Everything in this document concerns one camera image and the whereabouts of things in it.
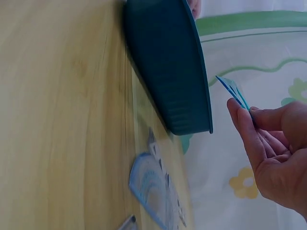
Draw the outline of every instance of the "wooden table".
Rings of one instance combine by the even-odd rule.
[[[131,214],[159,229],[128,189],[148,127],[194,229],[181,145],[127,58],[120,6],[0,1],[1,230],[115,230]]]

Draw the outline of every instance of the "blue plastic piece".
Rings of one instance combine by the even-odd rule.
[[[227,78],[222,78],[219,76],[216,77],[222,83],[222,85],[228,90],[228,92],[230,92],[233,98],[240,104],[240,106],[243,109],[249,110],[249,105],[246,102],[245,98],[242,96],[236,83],[233,80]]]
[[[126,42],[166,127],[213,132],[201,42],[186,0],[127,0]]]

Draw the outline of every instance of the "finger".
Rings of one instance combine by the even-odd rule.
[[[253,121],[246,109],[239,108],[238,131],[244,143],[251,167],[256,172],[259,165],[267,158],[264,146],[255,130]]]
[[[230,98],[227,101],[227,108],[230,113],[232,122],[234,123],[236,129],[238,130],[238,109],[241,108],[241,106],[234,98]]]
[[[267,131],[282,130],[281,120],[285,112],[284,107],[278,109],[258,109],[256,107],[251,107],[249,112],[257,127],[260,129]]]
[[[279,161],[280,163],[284,163],[287,160],[289,160],[290,155],[288,154],[282,154],[282,155],[278,155],[276,157],[273,157],[275,160]]]
[[[267,158],[276,157],[275,151],[273,150],[273,148],[270,146],[270,144],[267,142],[267,140],[262,136],[262,134],[259,131],[258,131],[258,137],[264,146]]]
[[[278,139],[287,149],[289,149],[290,144],[287,138],[284,136],[283,131],[269,131],[269,133]]]
[[[192,9],[193,18],[196,20],[198,19],[199,15],[201,13],[201,0],[198,0]]]
[[[188,5],[190,6],[190,9],[193,10],[197,3],[197,0],[187,0],[187,2],[188,2]]]
[[[285,154],[289,151],[289,149],[287,149],[278,139],[273,137],[268,131],[259,129],[258,132],[264,138],[266,143],[271,147],[275,156]]]

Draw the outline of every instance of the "teal plastic tray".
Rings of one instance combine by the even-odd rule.
[[[131,57],[166,127],[175,135],[213,132],[201,42],[186,0],[127,0]]]

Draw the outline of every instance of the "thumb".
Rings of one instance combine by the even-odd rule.
[[[251,107],[249,112],[258,128],[267,131],[282,130],[282,118],[285,112],[284,107],[278,109],[258,109],[257,107]]]

